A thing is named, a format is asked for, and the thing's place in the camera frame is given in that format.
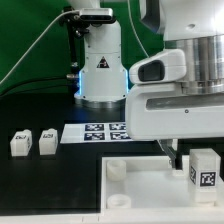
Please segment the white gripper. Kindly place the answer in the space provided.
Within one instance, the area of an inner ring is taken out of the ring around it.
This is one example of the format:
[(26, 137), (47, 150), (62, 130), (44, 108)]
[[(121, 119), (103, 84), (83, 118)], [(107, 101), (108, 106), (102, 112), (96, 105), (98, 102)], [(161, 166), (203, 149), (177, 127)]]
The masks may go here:
[(125, 122), (133, 140), (158, 140), (172, 168), (181, 170), (177, 139), (224, 137), (224, 93), (183, 95), (175, 83), (134, 85)]

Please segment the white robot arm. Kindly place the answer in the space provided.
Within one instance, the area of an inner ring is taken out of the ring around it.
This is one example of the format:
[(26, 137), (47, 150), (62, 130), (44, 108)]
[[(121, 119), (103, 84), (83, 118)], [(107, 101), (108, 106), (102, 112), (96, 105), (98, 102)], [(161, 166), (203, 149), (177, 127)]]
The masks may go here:
[(124, 103), (137, 141), (224, 136), (224, 0), (139, 0), (142, 22), (163, 35), (164, 48), (130, 69), (121, 62), (120, 24), (101, 1), (68, 0), (85, 49), (75, 101)]

